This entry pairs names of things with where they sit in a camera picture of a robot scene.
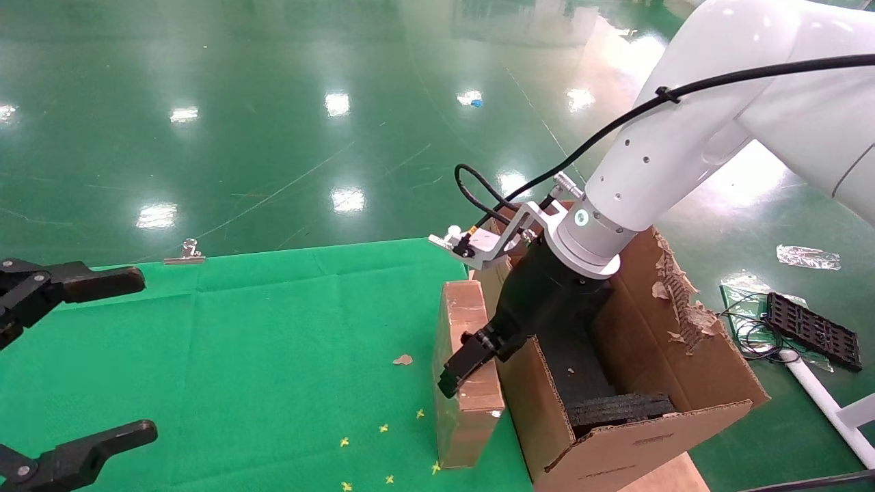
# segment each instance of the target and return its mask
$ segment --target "plastic wrap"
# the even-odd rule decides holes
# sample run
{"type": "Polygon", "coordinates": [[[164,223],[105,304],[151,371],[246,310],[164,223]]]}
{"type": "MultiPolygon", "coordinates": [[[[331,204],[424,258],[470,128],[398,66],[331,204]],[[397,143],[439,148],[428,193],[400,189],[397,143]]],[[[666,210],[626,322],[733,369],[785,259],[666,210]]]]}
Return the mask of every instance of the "plastic wrap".
{"type": "Polygon", "coordinates": [[[842,268],[842,265],[839,264],[838,253],[828,253],[824,250],[802,246],[784,246],[783,244],[778,245],[777,253],[778,261],[783,264],[818,270],[840,270],[842,268]]]}
{"type": "MultiPolygon", "coordinates": [[[[766,311],[766,297],[753,294],[765,294],[775,292],[775,290],[754,275],[742,274],[725,278],[721,281],[720,292],[723,295],[724,306],[729,309],[729,313],[739,315],[729,317],[729,328],[740,340],[745,342],[738,349],[747,354],[762,354],[774,348],[775,338],[771,331],[758,322],[742,318],[741,316],[758,320],[766,311]]],[[[808,302],[803,298],[781,292],[778,293],[800,306],[809,306],[808,302]]],[[[796,348],[792,341],[785,340],[785,344],[796,348]]],[[[797,352],[799,352],[803,361],[820,369],[833,372],[832,364],[824,355],[807,352],[804,349],[797,350],[797,352]]]]}

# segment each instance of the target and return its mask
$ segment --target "black cable bundle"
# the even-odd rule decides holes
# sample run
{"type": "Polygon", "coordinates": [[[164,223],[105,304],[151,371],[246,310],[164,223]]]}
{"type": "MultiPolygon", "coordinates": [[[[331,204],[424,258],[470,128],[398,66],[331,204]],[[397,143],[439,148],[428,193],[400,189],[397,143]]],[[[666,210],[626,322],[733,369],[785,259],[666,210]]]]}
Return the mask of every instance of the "black cable bundle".
{"type": "MultiPolygon", "coordinates": [[[[700,81],[691,82],[686,85],[682,85],[679,88],[669,89],[666,87],[659,87],[656,89],[656,97],[653,99],[644,102],[640,106],[637,106],[626,114],[620,116],[619,118],[613,120],[609,124],[607,124],[604,128],[595,133],[592,137],[589,138],[586,142],[580,145],[574,152],[572,152],[564,161],[549,169],[548,171],[540,174],[536,178],[532,179],[528,183],[523,186],[520,186],[516,190],[514,190],[511,194],[506,197],[501,197],[494,188],[489,186],[483,176],[471,168],[469,165],[460,164],[456,166],[456,183],[459,187],[459,190],[465,196],[465,198],[470,201],[475,207],[480,210],[483,210],[486,214],[475,224],[475,227],[482,227],[490,218],[494,218],[496,221],[500,221],[502,223],[507,224],[508,220],[498,214],[498,211],[501,210],[502,207],[507,207],[511,200],[518,197],[522,193],[527,192],[531,188],[543,183],[547,179],[550,179],[554,174],[560,172],[570,166],[574,161],[578,160],[580,156],[584,154],[584,152],[590,150],[593,145],[595,145],[599,140],[606,137],[612,131],[618,129],[620,126],[632,121],[633,119],[643,116],[648,111],[652,109],[656,109],[661,106],[665,102],[673,102],[674,104],[679,104],[682,100],[681,98],[685,95],[690,95],[694,92],[698,92],[701,90],[705,90],[708,88],[715,88],[724,86],[727,84],[732,84],[736,82],[742,81],[752,81],[756,79],[764,79],[766,77],[774,77],[778,75],[788,75],[788,74],[802,74],[805,72],[816,72],[820,70],[832,70],[836,68],[851,68],[851,67],[870,67],[875,65],[875,54],[854,54],[854,55],[845,55],[845,56],[836,56],[831,58],[819,58],[815,60],[804,60],[804,61],[794,61],[790,63],[780,63],[777,65],[769,65],[766,67],[757,67],[757,68],[748,68],[746,70],[738,70],[737,72],[731,72],[728,74],[717,75],[715,77],[710,77],[707,79],[702,79],[700,81]],[[465,169],[474,175],[477,180],[486,187],[489,193],[498,200],[498,205],[493,208],[489,208],[484,205],[482,202],[477,200],[466,188],[462,185],[461,180],[459,179],[459,170],[465,169]]],[[[543,203],[550,203],[549,200],[545,200],[543,203]]],[[[467,246],[467,239],[470,235],[467,235],[460,244],[462,249],[467,246]]]]}

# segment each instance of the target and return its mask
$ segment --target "cardboard box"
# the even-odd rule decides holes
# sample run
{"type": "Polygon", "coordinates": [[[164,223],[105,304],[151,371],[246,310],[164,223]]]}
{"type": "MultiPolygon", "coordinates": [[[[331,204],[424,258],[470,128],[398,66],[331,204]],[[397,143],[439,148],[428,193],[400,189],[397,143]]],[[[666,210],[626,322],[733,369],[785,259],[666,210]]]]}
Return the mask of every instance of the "cardboard box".
{"type": "MultiPolygon", "coordinates": [[[[518,258],[473,276],[490,317],[518,258]]],[[[498,369],[535,492],[615,492],[769,399],[723,323],[690,304],[697,291],[655,229],[638,234],[620,258],[612,296],[592,329],[593,344],[619,390],[668,394],[679,412],[599,427],[576,439],[555,391],[554,377],[563,375],[550,373],[537,341],[530,340],[498,369]]]]}
{"type": "Polygon", "coordinates": [[[462,334],[474,333],[488,321],[480,282],[447,282],[441,292],[437,340],[431,360],[437,424],[437,456],[441,468],[473,467],[504,412],[495,361],[490,361],[447,398],[438,380],[450,356],[462,348],[462,334]]]}

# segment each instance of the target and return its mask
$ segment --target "clear plastic bag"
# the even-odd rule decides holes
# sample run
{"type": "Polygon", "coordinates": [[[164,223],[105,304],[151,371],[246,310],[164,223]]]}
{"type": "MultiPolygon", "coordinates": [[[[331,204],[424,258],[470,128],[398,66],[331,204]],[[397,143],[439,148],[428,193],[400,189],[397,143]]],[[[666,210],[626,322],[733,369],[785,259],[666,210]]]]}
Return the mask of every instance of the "clear plastic bag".
{"type": "MultiPolygon", "coordinates": [[[[774,289],[762,283],[753,275],[738,275],[726,278],[720,283],[720,293],[728,313],[729,329],[738,342],[738,349],[743,354],[762,355],[774,349],[778,341],[774,333],[765,327],[760,321],[766,312],[766,296],[774,289]]],[[[781,294],[796,304],[808,307],[805,299],[800,297],[781,294]]],[[[803,361],[808,362],[820,369],[833,372],[829,359],[816,352],[809,352],[792,341],[783,340],[784,346],[789,345],[799,353],[803,361]]]]}

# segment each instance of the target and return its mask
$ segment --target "metal clip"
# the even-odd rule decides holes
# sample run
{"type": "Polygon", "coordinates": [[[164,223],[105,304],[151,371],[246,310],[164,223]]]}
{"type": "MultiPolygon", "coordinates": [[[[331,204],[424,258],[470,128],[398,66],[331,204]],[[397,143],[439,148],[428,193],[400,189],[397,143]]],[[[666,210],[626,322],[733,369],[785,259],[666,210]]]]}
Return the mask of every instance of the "metal clip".
{"type": "Polygon", "coordinates": [[[207,257],[198,251],[197,239],[186,239],[182,242],[182,255],[179,258],[165,258],[164,264],[202,264],[207,257]]]}

